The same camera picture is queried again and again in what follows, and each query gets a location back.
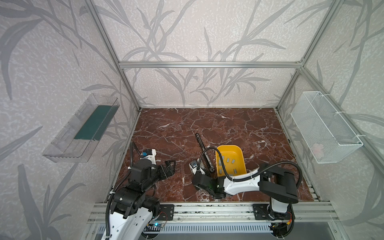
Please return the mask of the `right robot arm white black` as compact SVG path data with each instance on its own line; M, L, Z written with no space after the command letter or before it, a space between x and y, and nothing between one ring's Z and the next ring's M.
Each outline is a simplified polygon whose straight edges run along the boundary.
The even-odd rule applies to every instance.
M213 199L219 200L244 192L262 192L270 197L268 211L274 219L278 214L286 214L290 205L299 202L298 188L303 180L303 172L297 164L290 163L298 170L299 176L296 180L294 172L279 167L285 163L266 165L261 170L256 169L244 175L217 178L206 175L203 169L194 163L190 164L194 174L192 184L198 190L208 192Z

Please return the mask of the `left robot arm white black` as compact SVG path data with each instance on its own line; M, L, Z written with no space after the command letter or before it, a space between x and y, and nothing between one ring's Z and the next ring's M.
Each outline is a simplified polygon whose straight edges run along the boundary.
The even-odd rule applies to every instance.
M132 166L128 185L112 193L106 209L104 240L137 240L147 224L160 214L159 199L146 192L175 174L176 161L153 164L140 159Z

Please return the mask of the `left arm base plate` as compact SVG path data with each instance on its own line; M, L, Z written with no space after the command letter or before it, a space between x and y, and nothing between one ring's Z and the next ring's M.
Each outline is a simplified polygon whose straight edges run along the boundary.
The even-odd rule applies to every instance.
M175 205L174 204L160 204L160 213L156 218L157 221L172 221L174 218Z

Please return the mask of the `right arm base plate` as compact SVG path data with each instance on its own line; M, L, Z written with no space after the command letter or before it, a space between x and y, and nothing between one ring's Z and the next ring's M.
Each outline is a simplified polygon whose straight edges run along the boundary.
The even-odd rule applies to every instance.
M292 205L288 205L286 213L273 212L270 204L253 204L255 220L288 221L291 219Z

